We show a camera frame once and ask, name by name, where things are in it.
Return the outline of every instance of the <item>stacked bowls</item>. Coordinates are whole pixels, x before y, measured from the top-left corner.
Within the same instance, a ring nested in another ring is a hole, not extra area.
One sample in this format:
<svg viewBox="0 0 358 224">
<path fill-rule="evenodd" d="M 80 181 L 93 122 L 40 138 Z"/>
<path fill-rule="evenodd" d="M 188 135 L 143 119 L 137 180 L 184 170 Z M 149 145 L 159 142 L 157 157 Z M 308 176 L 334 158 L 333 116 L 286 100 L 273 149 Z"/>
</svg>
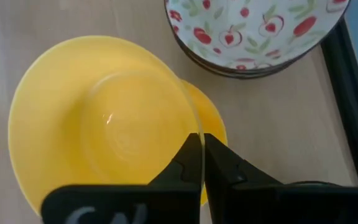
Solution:
<svg viewBox="0 0 358 224">
<path fill-rule="evenodd" d="M 320 43 L 350 0 L 166 0 L 183 51 L 234 78 L 277 73 Z"/>
</svg>

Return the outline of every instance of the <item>black tray edge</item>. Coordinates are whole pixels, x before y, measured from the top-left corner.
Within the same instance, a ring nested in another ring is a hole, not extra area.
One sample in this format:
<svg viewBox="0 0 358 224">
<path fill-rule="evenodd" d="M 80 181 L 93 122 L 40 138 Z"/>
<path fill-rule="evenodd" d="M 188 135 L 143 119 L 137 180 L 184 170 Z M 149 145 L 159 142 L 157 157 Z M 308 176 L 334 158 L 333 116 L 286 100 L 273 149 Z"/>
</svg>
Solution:
<svg viewBox="0 0 358 224">
<path fill-rule="evenodd" d="M 344 20 L 321 48 L 358 175 L 358 64 Z"/>
</svg>

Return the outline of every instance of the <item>wooden table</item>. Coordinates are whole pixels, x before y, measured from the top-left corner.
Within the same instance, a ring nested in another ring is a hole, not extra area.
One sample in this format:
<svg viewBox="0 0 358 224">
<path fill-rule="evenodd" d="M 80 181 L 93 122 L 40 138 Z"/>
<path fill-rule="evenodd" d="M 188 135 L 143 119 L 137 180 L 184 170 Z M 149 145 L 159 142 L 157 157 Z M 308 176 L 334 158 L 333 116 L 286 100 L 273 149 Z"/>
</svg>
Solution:
<svg viewBox="0 0 358 224">
<path fill-rule="evenodd" d="M 357 185 L 319 47 L 278 74 L 240 81 L 213 75 L 186 57 L 162 0 L 0 0 L 0 223 L 40 223 L 9 161 L 7 118 L 14 90 L 42 52 L 90 34 L 133 41 L 200 88 L 218 107 L 231 149 L 279 181 Z M 201 219 L 210 223 L 208 206 Z"/>
</svg>

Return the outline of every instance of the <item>bowl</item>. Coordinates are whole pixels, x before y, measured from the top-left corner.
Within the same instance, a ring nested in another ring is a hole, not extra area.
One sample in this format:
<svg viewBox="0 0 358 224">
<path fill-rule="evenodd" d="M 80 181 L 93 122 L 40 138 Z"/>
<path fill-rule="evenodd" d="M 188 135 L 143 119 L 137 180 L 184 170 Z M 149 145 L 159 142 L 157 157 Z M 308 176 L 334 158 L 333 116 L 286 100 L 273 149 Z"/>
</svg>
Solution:
<svg viewBox="0 0 358 224">
<path fill-rule="evenodd" d="M 168 0 L 181 48 L 221 75 L 260 77 L 301 58 L 338 23 L 350 0 Z"/>
<path fill-rule="evenodd" d="M 202 139 L 204 130 L 227 144 L 217 109 L 199 89 L 136 44 L 86 36 L 52 47 L 26 71 L 8 144 L 22 193 L 39 213 L 64 185 L 148 184 L 190 133 Z"/>
</svg>

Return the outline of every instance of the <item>green leaf pattern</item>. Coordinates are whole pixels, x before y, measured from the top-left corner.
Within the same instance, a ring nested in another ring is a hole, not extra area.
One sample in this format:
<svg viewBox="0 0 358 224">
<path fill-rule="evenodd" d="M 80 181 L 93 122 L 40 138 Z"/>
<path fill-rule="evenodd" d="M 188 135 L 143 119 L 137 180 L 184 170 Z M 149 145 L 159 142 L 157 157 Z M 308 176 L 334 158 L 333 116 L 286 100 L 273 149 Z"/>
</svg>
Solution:
<svg viewBox="0 0 358 224">
<path fill-rule="evenodd" d="M 197 49 L 204 58 L 208 57 L 208 50 L 205 47 L 197 45 Z"/>
<path fill-rule="evenodd" d="M 209 22 L 205 21 L 204 23 L 204 30 L 208 35 L 212 35 L 211 27 L 209 26 Z"/>
<path fill-rule="evenodd" d="M 308 35 L 313 35 L 313 36 L 324 36 L 325 34 L 326 32 L 323 30 L 315 30 L 315 31 L 308 32 Z"/>
<path fill-rule="evenodd" d="M 232 30 L 239 31 L 243 29 L 247 24 L 245 22 L 241 22 L 235 26 L 232 27 Z"/>
<path fill-rule="evenodd" d="M 294 50 L 295 50 L 295 47 L 291 47 L 283 55 L 288 55 L 289 53 L 292 53 Z"/>
<path fill-rule="evenodd" d="M 264 17 L 265 17 L 265 21 L 268 21 L 269 19 L 271 19 L 274 16 L 274 12 L 276 10 L 276 5 L 274 4 L 273 6 L 270 7 L 270 9 L 268 9 L 268 11 L 265 13 Z"/>
<path fill-rule="evenodd" d="M 259 47 L 259 52 L 263 52 L 270 44 L 270 38 L 266 39 Z"/>
<path fill-rule="evenodd" d="M 220 7 L 218 10 L 216 10 L 216 12 L 214 13 L 214 19 L 218 19 L 219 17 L 221 17 L 223 12 L 223 6 Z"/>
<path fill-rule="evenodd" d="M 314 41 L 316 41 L 316 37 L 313 38 L 313 39 L 311 39 L 311 40 L 306 41 L 306 42 L 303 43 L 300 47 L 306 47 L 307 45 L 312 44 Z"/>
<path fill-rule="evenodd" d="M 189 11 L 190 17 L 195 17 L 200 13 L 194 0 L 189 0 L 188 2 L 183 2 L 181 6 Z"/>
<path fill-rule="evenodd" d="M 292 13 L 298 13 L 295 16 L 295 19 L 302 19 L 303 17 L 307 16 L 309 13 L 311 13 L 316 7 L 316 0 L 308 0 L 307 5 L 297 5 L 292 6 L 288 9 L 288 11 Z"/>
<path fill-rule="evenodd" d="M 249 53 L 252 53 L 252 54 L 259 54 L 259 51 L 256 50 L 256 49 L 252 49 L 252 48 L 249 48 L 249 47 L 245 47 L 245 50 Z"/>
<path fill-rule="evenodd" d="M 252 37 L 247 37 L 247 40 L 253 47 L 258 46 L 258 43 Z"/>
<path fill-rule="evenodd" d="M 189 41 L 187 43 L 187 47 L 191 50 L 191 51 L 194 51 L 194 42 L 193 41 Z"/>
</svg>

